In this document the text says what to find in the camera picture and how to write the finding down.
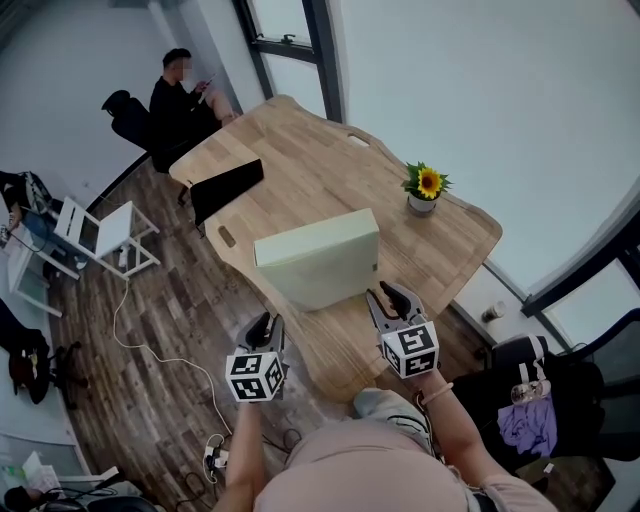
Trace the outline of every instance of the black and white marker cube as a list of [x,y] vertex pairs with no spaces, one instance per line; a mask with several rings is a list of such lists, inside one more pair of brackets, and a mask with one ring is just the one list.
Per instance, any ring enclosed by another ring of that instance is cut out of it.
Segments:
[[438,338],[433,322],[412,325],[380,337],[382,355],[403,379],[426,373],[438,364]]
[[284,381],[281,354],[236,353],[227,357],[225,377],[238,402],[273,400]]

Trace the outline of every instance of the purple cloth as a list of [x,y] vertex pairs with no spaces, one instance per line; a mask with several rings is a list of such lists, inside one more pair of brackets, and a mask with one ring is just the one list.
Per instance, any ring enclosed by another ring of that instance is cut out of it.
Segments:
[[558,442],[551,393],[541,400],[498,410],[498,426],[504,442],[515,446],[518,454],[531,450],[531,453],[548,457]]

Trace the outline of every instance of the flower pot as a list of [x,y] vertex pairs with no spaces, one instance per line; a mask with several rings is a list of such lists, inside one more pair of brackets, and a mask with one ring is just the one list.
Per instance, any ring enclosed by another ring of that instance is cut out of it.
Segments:
[[407,208],[411,213],[413,213],[417,217],[426,217],[436,207],[438,198],[431,199],[430,201],[426,201],[424,199],[419,199],[413,194],[409,194],[409,198],[407,199]]

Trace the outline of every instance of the light green box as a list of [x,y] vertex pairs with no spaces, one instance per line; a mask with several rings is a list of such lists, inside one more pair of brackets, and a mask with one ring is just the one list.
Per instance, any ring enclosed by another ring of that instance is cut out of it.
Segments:
[[300,311],[364,293],[375,282],[379,229],[370,208],[254,243],[256,269]]

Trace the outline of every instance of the pink shirt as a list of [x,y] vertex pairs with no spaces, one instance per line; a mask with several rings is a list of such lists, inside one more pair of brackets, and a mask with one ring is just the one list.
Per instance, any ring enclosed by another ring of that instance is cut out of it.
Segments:
[[[511,476],[482,484],[500,512],[557,512]],[[380,423],[324,427],[294,449],[256,500],[258,512],[466,512],[465,485],[410,438]]]

